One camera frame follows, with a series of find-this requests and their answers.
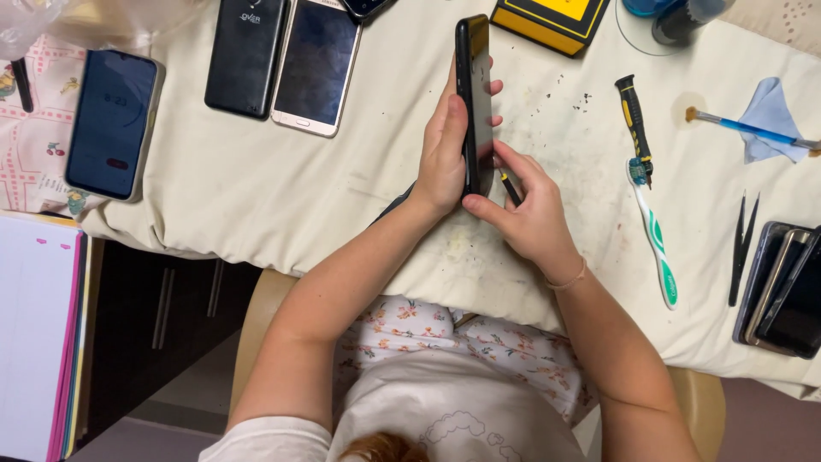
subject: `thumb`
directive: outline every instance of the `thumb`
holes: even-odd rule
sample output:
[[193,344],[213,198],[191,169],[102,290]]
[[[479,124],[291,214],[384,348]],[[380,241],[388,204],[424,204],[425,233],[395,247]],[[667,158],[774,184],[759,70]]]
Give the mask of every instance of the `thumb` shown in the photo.
[[445,126],[442,130],[442,138],[439,141],[439,148],[443,152],[461,154],[461,148],[465,143],[465,134],[467,133],[467,117],[465,101],[458,95],[450,95],[447,99]]
[[478,219],[487,221],[495,226],[499,231],[504,233],[507,224],[510,223],[508,219],[510,212],[504,210],[502,207],[496,205],[487,197],[482,197],[479,194],[469,194],[462,199],[462,206],[467,209],[473,216]]

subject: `bracelet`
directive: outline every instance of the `bracelet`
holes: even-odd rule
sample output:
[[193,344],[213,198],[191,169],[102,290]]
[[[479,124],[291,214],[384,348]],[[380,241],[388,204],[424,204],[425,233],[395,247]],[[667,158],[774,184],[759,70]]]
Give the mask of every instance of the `bracelet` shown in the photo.
[[576,285],[577,282],[585,278],[585,270],[587,270],[587,260],[584,257],[581,257],[581,272],[569,283],[564,285],[553,285],[550,284],[550,280],[548,280],[547,278],[544,278],[544,280],[548,283],[548,289],[551,289],[554,292],[564,292],[565,290],[568,290],[569,288]]

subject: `person's right hand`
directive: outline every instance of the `person's right hand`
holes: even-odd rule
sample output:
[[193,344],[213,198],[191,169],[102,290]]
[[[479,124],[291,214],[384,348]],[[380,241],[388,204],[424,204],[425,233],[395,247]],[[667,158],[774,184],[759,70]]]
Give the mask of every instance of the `person's right hand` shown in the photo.
[[508,197],[502,208],[486,197],[470,194],[462,205],[495,226],[513,250],[539,266],[551,284],[570,282],[579,275],[582,261],[567,229],[559,187],[529,155],[499,140],[493,140],[493,150],[497,166],[507,166],[521,180],[525,199],[515,207]]

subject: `white t-shirt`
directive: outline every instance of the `white t-shirt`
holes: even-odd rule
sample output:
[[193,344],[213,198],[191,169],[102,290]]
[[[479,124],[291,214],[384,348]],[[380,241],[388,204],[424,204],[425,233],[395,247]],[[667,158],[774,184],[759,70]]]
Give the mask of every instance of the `white t-shirt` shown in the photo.
[[532,387],[458,353],[423,350],[387,359],[348,393],[336,433],[301,418],[236,425],[200,462],[336,462],[351,441],[390,432],[432,461],[583,462],[576,438]]

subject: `hand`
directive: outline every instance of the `hand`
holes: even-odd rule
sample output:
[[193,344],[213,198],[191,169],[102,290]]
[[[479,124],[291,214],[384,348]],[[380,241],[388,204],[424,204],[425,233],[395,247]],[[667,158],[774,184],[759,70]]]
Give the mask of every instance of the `hand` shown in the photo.
[[[490,84],[491,96],[502,91],[502,81]],[[410,192],[409,201],[430,206],[437,217],[447,215],[459,202],[465,188],[465,160],[461,155],[468,123],[465,101],[456,94],[456,56],[451,61],[447,84],[439,97],[428,125],[424,128],[419,177]],[[493,116],[491,124],[502,123],[502,116]]]
[[581,256],[567,229],[558,186],[529,155],[499,140],[493,140],[493,150],[497,166],[507,166],[521,179],[525,199],[515,207],[508,196],[503,209],[486,197],[471,194],[462,199],[462,205],[495,226],[513,250],[539,266],[551,284],[573,280],[581,271]]

